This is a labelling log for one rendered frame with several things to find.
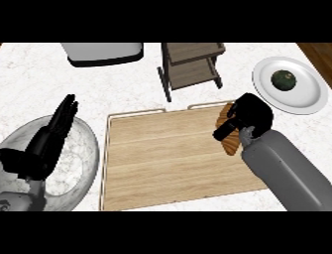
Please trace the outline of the wooden tray with metal rim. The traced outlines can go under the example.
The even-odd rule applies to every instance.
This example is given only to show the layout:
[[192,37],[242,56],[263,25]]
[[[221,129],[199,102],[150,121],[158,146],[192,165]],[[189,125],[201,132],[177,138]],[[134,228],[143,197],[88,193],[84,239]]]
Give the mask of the wooden tray with metal rim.
[[127,210],[266,188],[212,137],[227,101],[106,118],[99,209]]

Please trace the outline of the dark green avocado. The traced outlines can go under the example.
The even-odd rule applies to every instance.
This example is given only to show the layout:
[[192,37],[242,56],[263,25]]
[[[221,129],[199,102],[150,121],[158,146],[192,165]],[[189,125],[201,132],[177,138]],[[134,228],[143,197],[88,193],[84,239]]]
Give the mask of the dark green avocado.
[[288,91],[294,88],[297,80],[294,74],[288,70],[277,70],[270,76],[273,87],[280,91]]

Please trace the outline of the brown croissant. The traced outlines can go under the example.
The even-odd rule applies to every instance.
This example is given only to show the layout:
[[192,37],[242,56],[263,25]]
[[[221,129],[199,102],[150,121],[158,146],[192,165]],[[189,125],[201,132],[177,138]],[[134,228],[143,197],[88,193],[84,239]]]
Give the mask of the brown croissant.
[[[220,116],[217,118],[215,127],[220,127],[223,123],[226,122],[226,120],[229,119],[227,112],[232,106],[233,105],[230,103],[224,105],[224,108],[221,109],[221,112],[220,112]],[[236,153],[239,145],[240,145],[239,129],[235,129],[235,131],[221,141],[221,146],[229,156],[232,156]]]

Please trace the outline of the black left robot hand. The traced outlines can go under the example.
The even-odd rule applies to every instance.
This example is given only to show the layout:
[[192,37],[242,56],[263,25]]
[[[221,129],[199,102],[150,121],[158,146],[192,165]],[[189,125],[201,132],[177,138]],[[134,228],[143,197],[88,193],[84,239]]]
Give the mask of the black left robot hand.
[[57,164],[77,112],[78,102],[75,96],[68,94],[26,149],[0,149],[0,162],[6,173],[16,174],[22,180],[43,181],[47,178]]

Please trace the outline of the white and black appliance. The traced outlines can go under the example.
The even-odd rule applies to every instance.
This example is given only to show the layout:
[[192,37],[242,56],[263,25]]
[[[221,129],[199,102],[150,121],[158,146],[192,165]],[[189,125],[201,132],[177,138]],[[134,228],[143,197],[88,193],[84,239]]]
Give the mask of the white and black appliance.
[[62,43],[74,67],[93,67],[137,62],[143,58],[142,43]]

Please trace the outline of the white marble bowl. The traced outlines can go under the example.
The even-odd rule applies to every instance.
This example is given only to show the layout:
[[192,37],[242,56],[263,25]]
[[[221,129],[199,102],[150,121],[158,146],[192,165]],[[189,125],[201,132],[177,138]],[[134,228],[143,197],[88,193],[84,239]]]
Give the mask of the white marble bowl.
[[[72,211],[94,179],[99,164],[97,141],[84,121],[74,119],[56,168],[46,179],[44,211]],[[29,185],[15,174],[3,171],[0,163],[0,192],[26,192]]]

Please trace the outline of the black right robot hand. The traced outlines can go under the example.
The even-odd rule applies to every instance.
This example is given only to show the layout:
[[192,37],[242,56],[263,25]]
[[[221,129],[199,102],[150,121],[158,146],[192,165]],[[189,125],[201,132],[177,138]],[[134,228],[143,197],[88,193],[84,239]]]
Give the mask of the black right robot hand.
[[246,92],[236,99],[227,111],[227,120],[214,131],[212,136],[217,141],[223,141],[235,130],[251,127],[251,137],[257,138],[270,129],[271,120],[270,107],[254,94]]

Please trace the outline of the white round plate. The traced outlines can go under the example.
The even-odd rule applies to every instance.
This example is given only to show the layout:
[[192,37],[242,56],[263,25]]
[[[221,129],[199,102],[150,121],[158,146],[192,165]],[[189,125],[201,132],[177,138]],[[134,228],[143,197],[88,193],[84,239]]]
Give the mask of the white round plate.
[[[282,70],[295,78],[295,85],[286,91],[277,89],[270,81],[273,74]],[[263,59],[252,68],[251,81],[263,100],[286,113],[308,115],[326,105],[326,82],[316,70],[295,59],[286,57]]]

